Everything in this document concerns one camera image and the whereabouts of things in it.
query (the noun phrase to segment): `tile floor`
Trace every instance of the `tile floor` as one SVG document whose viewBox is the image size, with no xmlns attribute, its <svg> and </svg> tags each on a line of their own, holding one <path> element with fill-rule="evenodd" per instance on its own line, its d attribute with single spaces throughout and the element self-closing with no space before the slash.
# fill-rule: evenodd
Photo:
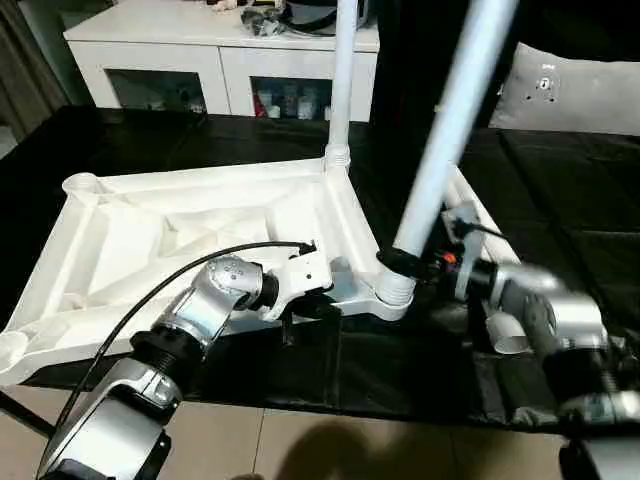
<svg viewBox="0 0 640 480">
<path fill-rule="evenodd" d="M 4 391 L 53 421 L 67 393 Z M 560 480 L 562 439 L 183 403 L 161 479 Z M 0 416 L 0 480 L 33 478 L 44 440 Z M 250 476 L 251 472 L 261 477 Z"/>
</svg>

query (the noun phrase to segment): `white pillow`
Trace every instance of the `white pillow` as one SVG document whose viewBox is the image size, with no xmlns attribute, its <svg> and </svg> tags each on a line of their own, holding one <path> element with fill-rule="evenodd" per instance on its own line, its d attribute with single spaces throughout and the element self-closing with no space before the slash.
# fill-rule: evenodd
<svg viewBox="0 0 640 480">
<path fill-rule="evenodd" d="M 490 126 L 640 135 L 640 63 L 569 60 L 520 43 Z"/>
</svg>

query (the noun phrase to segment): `black plastic sheet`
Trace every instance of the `black plastic sheet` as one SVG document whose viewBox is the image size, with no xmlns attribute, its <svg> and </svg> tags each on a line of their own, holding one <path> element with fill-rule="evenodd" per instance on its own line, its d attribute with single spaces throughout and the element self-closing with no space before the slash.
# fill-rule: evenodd
<svg viewBox="0 0 640 480">
<path fill-rule="evenodd" d="M 64 178 L 284 161 L 323 154 L 328 125 L 238 117 L 65 108 L 0 162 L 10 257 L 0 306 L 8 319 L 55 222 Z M 350 176 L 381 245 L 399 223 L 415 163 L 388 138 L 352 125 Z M 637 139 L 477 131 L 463 171 L 525 261 L 588 291 L 629 356 L 640 338 Z M 531 355 L 491 352 L 482 315 L 423 288 L 407 317 L 359 316 L 219 341 L 187 398 L 254 406 L 554 431 L 554 401 Z M 110 358 L 93 384 L 115 361 Z M 26 383 L 70 388 L 87 362 L 44 368 Z"/>
</svg>

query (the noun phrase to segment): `black cable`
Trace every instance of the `black cable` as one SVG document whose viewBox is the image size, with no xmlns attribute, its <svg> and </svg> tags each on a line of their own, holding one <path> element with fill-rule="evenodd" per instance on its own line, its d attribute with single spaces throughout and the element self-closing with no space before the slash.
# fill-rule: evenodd
<svg viewBox="0 0 640 480">
<path fill-rule="evenodd" d="M 487 233 L 489 235 L 493 235 L 494 237 L 498 237 L 498 238 L 502 238 L 503 240 L 509 240 L 506 235 L 500 233 L 500 232 L 496 232 L 495 230 L 491 230 L 490 228 L 485 227 L 484 225 L 481 225 L 479 223 L 467 223 L 463 220 L 459 220 L 456 222 L 455 224 L 455 233 L 458 237 L 460 238 L 464 238 L 466 237 L 469 233 L 471 233 L 474 230 L 478 230 L 480 232 L 484 232 Z"/>
<path fill-rule="evenodd" d="M 58 416 L 58 420 L 56 421 L 54 434 L 60 429 L 60 427 L 64 424 L 64 422 L 66 422 L 67 418 L 69 417 L 69 414 L 71 413 L 71 410 L 73 409 L 76 401 L 78 400 L 78 397 L 80 396 L 80 393 L 86 387 L 89 377 L 98 366 L 98 363 L 100 363 L 100 361 L 104 358 L 107 350 L 109 349 L 113 341 L 116 339 L 118 334 L 122 331 L 122 329 L 129 322 L 129 320 L 131 320 L 131 318 L 136 313 L 138 313 L 138 311 L 140 311 L 140 309 L 144 307 L 153 297 L 155 297 L 164 287 L 169 285 L 171 282 L 173 282 L 176 278 L 178 278 L 183 273 L 187 272 L 188 270 L 191 270 L 194 267 L 197 267 L 198 265 L 208 262 L 209 260 L 213 260 L 214 258 L 221 257 L 223 255 L 228 255 L 230 253 L 239 252 L 241 250 L 249 250 L 253 248 L 264 248 L 264 247 L 297 247 L 300 249 L 300 254 L 308 253 L 310 251 L 315 250 L 315 247 L 302 242 L 274 241 L 274 242 L 246 243 L 243 245 L 236 245 L 235 247 L 225 248 L 217 252 L 210 253 L 208 255 L 205 255 L 204 257 L 200 257 L 197 260 L 194 260 L 193 262 L 185 265 L 179 270 L 176 270 L 174 273 L 172 273 L 166 279 L 164 279 L 162 282 L 156 285 L 144 297 L 142 297 L 142 299 L 140 299 L 140 301 L 136 303 L 131 308 L 131 310 L 129 310 L 125 314 L 124 317 L 122 317 L 122 319 L 113 328 L 113 330 L 111 330 L 111 333 L 109 334 L 109 336 L 106 338 L 104 343 L 100 346 L 95 356 L 93 357 L 93 362 L 91 363 L 91 366 L 87 369 L 82 379 L 75 386 L 75 388 L 73 389 L 73 392 L 71 392 L 71 395 L 67 399 L 67 402 L 65 403 L 64 407 L 60 411 L 60 415 Z"/>
</svg>

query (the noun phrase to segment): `glass cabinet door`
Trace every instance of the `glass cabinet door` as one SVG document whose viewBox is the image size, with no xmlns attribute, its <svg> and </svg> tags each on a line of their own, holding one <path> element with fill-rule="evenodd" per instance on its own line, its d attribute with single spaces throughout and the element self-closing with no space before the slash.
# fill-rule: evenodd
<svg viewBox="0 0 640 480">
<path fill-rule="evenodd" d="M 192 72 L 105 69 L 122 108 L 206 112 L 200 78 Z"/>
<path fill-rule="evenodd" d="M 329 120 L 331 80 L 251 77 L 256 117 Z"/>
</svg>

